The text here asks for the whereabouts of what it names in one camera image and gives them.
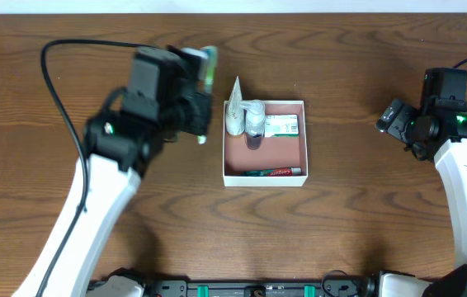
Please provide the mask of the green and white toothbrush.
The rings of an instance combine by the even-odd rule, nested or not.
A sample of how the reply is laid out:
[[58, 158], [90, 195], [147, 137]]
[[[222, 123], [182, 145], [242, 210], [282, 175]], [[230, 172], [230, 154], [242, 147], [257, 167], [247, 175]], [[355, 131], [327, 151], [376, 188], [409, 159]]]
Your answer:
[[209, 45], [201, 50], [207, 54], [207, 60], [204, 67], [204, 77], [202, 91], [199, 93], [199, 111], [200, 111], [200, 132], [197, 135], [197, 143], [203, 145], [206, 143], [208, 129], [211, 121], [212, 91], [215, 78], [215, 69], [218, 60], [218, 49], [216, 46]]

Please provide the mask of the clear pump bottle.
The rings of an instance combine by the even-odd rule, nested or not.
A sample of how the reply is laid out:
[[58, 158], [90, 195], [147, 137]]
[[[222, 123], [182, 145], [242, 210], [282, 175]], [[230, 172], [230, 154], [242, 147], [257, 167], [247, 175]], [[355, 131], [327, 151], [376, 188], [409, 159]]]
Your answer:
[[245, 135], [247, 147], [256, 150], [261, 146], [265, 131], [265, 104], [259, 100], [242, 101], [245, 110]]

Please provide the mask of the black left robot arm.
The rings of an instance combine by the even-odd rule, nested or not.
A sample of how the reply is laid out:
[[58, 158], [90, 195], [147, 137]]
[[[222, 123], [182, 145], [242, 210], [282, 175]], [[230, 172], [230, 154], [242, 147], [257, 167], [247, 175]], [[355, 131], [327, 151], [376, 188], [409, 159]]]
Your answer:
[[78, 150], [73, 183], [16, 296], [86, 296], [93, 270], [151, 161], [181, 132], [205, 144], [218, 50], [134, 46], [130, 80], [111, 91], [83, 136], [44, 76]]

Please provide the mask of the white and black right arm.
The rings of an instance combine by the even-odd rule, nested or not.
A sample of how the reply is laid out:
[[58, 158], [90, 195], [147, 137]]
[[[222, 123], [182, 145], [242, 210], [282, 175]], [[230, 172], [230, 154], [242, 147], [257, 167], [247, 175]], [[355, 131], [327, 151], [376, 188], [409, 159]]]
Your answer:
[[446, 193], [454, 234], [455, 267], [435, 281], [385, 272], [378, 296], [467, 296], [467, 72], [426, 70], [418, 107], [395, 99], [375, 127], [405, 145], [419, 161], [435, 165]]

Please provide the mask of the white and green small box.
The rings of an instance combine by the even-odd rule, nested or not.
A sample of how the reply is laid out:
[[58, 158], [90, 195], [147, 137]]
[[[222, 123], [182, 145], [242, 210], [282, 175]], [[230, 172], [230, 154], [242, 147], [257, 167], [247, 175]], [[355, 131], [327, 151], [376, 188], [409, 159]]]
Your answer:
[[267, 115], [264, 136], [297, 137], [299, 135], [299, 122], [297, 115]]

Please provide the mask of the red and green toothpaste tube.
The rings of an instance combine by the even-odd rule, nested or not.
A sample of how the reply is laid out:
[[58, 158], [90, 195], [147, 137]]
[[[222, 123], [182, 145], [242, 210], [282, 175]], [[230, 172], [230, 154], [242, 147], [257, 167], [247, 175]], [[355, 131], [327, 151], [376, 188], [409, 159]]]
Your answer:
[[302, 169], [300, 167], [281, 167], [273, 169], [246, 171], [242, 173], [243, 177], [293, 177], [301, 175]]

